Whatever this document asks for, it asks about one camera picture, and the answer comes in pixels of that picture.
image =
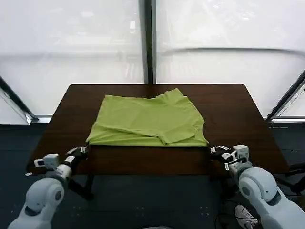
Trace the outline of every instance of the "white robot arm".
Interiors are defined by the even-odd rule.
[[[51,229],[51,220],[62,202],[73,171],[81,160],[87,159],[87,148],[74,148],[67,154],[68,157],[60,165],[57,154],[35,160],[35,166],[45,166],[52,171],[47,172],[46,178],[32,184],[19,216],[8,229]]]
[[[233,161],[228,165],[242,195],[261,217],[264,229],[303,229],[305,213],[287,199],[268,171],[252,167],[247,146],[234,146]]]

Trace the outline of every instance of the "table leg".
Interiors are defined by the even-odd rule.
[[[94,175],[88,175],[85,187],[71,179],[68,184],[69,189],[86,200],[92,200],[94,198],[94,195],[91,193],[93,179]]]
[[[94,175],[88,175],[87,176],[85,189],[87,189],[89,192],[91,192],[93,180],[94,180]]]

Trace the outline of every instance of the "black stand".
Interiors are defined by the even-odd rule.
[[[94,198],[94,195],[91,193],[93,180],[94,180],[94,175],[88,175],[86,180],[86,185],[85,187],[83,187],[82,185],[71,179],[69,181],[68,187],[70,190],[77,193],[85,200],[92,200]]]
[[[285,175],[286,177],[289,177],[301,173],[305,173],[305,163],[291,166],[290,171],[288,173],[285,173]],[[300,195],[301,192],[305,189],[305,176],[294,185],[280,178],[275,178],[275,180],[278,183],[289,187],[292,192],[295,192],[298,195]]]

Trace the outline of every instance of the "frosted glass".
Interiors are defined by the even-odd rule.
[[[0,75],[36,115],[73,83],[143,83],[138,0],[10,0],[0,8]]]
[[[157,0],[157,83],[242,83],[267,117],[305,68],[304,7]]]

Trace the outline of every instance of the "dark floor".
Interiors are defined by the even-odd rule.
[[[1,229],[18,216],[28,188],[43,177],[26,177],[24,173],[45,126],[0,125]],[[289,164],[305,162],[305,125],[274,124],[271,130]],[[85,178],[76,177],[80,182]],[[96,198],[91,202],[68,192],[54,215],[53,228],[136,229],[165,225],[214,229],[214,218],[221,208],[219,184],[210,182],[208,176],[96,176],[92,191]],[[242,197],[236,199],[247,205]],[[233,214],[234,203],[227,203],[224,209]],[[222,221],[230,222],[227,228],[238,228],[235,219]]]

